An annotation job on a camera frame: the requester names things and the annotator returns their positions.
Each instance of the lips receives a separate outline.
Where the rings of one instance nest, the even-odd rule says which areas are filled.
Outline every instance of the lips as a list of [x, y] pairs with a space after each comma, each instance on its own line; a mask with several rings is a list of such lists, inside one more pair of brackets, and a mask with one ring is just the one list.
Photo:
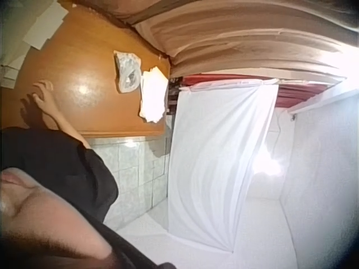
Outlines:
[[27, 185], [17, 175], [8, 171], [1, 172], [1, 183], [14, 184], [27, 188]]

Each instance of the fingers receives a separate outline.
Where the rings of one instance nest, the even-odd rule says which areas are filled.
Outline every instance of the fingers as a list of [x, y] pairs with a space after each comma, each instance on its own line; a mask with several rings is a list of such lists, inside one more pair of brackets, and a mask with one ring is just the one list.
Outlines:
[[47, 89], [46, 89], [46, 87], [45, 87], [44, 84], [34, 83], [33, 85], [36, 86], [36, 87], [38, 87], [38, 88], [42, 91], [44, 97], [46, 96], [46, 91], [47, 91]]
[[33, 94], [33, 98], [38, 105], [44, 102], [37, 94]]
[[54, 90], [54, 85], [51, 83], [51, 81], [49, 81], [49, 80], [40, 80], [39, 82], [45, 84], [46, 89], [48, 89], [50, 91]]

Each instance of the wooden table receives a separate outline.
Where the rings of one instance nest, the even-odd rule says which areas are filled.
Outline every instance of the wooden table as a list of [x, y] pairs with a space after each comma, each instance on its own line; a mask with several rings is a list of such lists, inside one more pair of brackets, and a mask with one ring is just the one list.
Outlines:
[[164, 120], [145, 123], [138, 116], [140, 91], [121, 94], [113, 51], [135, 53], [142, 71], [158, 68], [168, 77], [169, 61], [151, 49], [130, 29], [120, 28], [88, 8], [69, 8], [64, 23], [42, 50], [31, 48], [14, 89], [1, 89], [1, 127], [41, 127], [44, 121], [29, 96], [32, 86], [51, 80], [55, 98], [64, 115], [87, 137], [156, 136]]

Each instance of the white cloth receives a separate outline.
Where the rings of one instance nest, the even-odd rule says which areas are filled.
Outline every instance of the white cloth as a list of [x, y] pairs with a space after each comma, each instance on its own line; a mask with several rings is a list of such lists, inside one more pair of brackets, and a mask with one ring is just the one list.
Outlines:
[[140, 117], [147, 122], [158, 122], [165, 112], [164, 97], [166, 95], [168, 79], [158, 67], [150, 72], [145, 71], [141, 81], [141, 111]]
[[168, 183], [175, 236], [233, 251], [278, 93], [278, 85], [249, 82], [204, 82], [180, 93]]

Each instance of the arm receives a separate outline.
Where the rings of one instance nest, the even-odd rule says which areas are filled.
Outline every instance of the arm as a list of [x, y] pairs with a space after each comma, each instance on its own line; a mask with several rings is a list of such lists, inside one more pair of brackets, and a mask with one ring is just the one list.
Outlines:
[[72, 136], [73, 138], [82, 142], [85, 148], [90, 149], [89, 143], [84, 139], [82, 135], [79, 134], [77, 130], [73, 128], [73, 126], [68, 122], [68, 120], [64, 117], [61, 111], [58, 109], [54, 96], [52, 94], [54, 88], [50, 81], [41, 80], [34, 84], [34, 86], [38, 87], [43, 93], [43, 99], [41, 99], [37, 94], [33, 94], [33, 98], [38, 105], [38, 107], [47, 115], [53, 118], [56, 122], [58, 128]]

